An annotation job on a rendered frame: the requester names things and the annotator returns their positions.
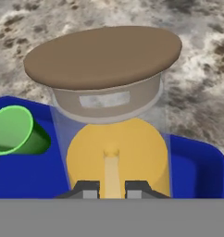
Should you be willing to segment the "blue tray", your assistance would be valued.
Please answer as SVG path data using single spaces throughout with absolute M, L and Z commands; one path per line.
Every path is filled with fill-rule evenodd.
M 41 155 L 0 156 L 0 198 L 53 198 L 68 190 L 51 107 L 13 97 L 0 97 L 0 109 L 24 106 L 51 136 Z M 213 145 L 168 134 L 171 192 L 174 198 L 224 198 L 224 155 Z

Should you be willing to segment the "green cup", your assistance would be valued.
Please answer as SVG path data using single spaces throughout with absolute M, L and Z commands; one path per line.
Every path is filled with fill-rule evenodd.
M 0 109 L 0 156 L 39 155 L 51 145 L 51 138 L 24 106 Z

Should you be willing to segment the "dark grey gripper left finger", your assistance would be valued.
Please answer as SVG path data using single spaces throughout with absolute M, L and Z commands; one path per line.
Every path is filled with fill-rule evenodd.
M 100 181 L 77 181 L 74 188 L 57 199 L 99 199 Z

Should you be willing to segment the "clear pitcher with brown lid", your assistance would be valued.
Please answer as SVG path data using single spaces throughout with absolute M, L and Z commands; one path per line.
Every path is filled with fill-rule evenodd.
M 32 49 L 26 74 L 52 91 L 52 114 L 72 190 L 100 181 L 101 199 L 126 199 L 125 181 L 171 196 L 162 75 L 180 38 L 159 28 L 104 27 Z

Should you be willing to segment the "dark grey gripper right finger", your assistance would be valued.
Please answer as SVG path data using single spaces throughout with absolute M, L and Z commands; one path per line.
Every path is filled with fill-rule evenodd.
M 167 199 L 168 196 L 151 188 L 147 181 L 125 181 L 126 199 Z

